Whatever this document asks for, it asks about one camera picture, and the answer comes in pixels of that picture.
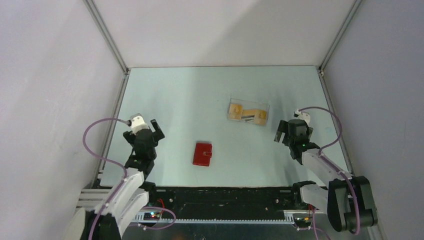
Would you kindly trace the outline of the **red leather card holder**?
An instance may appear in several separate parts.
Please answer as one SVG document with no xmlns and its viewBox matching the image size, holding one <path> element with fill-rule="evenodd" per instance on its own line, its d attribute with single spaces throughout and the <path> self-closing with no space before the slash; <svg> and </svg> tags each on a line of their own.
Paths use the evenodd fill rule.
<svg viewBox="0 0 424 240">
<path fill-rule="evenodd" d="M 212 158 L 213 145 L 210 142 L 197 142 L 194 148 L 192 164 L 209 167 Z"/>
</svg>

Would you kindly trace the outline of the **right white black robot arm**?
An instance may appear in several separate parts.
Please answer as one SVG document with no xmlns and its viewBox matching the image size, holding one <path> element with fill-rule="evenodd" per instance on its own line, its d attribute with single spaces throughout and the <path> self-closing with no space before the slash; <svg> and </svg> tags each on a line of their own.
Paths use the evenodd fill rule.
<svg viewBox="0 0 424 240">
<path fill-rule="evenodd" d="M 291 204 L 297 209 L 308 205 L 323 211 L 337 232 L 377 225 L 377 208 L 370 181 L 365 176 L 354 176 L 330 160 L 321 148 L 310 140 L 313 128 L 303 119 L 281 120 L 274 141 L 289 148 L 290 156 L 312 171 L 324 184 L 314 181 L 293 184 Z"/>
</svg>

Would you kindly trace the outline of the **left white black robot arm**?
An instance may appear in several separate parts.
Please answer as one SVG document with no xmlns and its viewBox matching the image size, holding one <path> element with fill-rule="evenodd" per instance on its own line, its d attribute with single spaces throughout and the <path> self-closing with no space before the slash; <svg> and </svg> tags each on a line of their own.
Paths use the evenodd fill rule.
<svg viewBox="0 0 424 240">
<path fill-rule="evenodd" d="M 103 122 L 119 122 L 129 127 L 123 137 L 131 146 L 127 161 L 122 164 L 92 151 L 87 144 L 87 135 L 91 128 Z M 85 211 L 85 227 L 81 238 L 84 240 L 121 239 L 132 219 L 143 207 L 153 208 L 158 202 L 158 194 L 150 189 L 141 193 L 136 191 L 146 182 L 151 173 L 155 159 L 156 147 L 165 134 L 155 119 L 147 124 L 137 114 L 129 120 L 108 117 L 91 123 L 83 133 L 82 144 L 89 154 L 122 170 L 119 182 L 113 186 L 90 211 Z"/>
</svg>

